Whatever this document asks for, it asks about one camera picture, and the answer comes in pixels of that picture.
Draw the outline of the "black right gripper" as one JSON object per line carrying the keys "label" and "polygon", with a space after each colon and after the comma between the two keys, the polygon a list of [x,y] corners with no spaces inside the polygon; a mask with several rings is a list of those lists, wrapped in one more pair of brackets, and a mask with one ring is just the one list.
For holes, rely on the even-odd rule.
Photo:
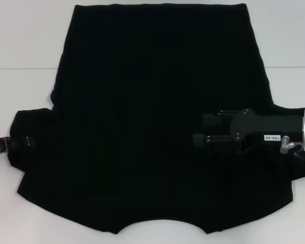
{"label": "black right gripper", "polygon": [[205,128],[227,128],[230,135],[193,134],[193,144],[205,148],[209,154],[240,154],[251,146],[269,146],[279,149],[282,139],[290,142],[303,140],[302,115],[258,115],[252,109],[220,110],[203,114]]}

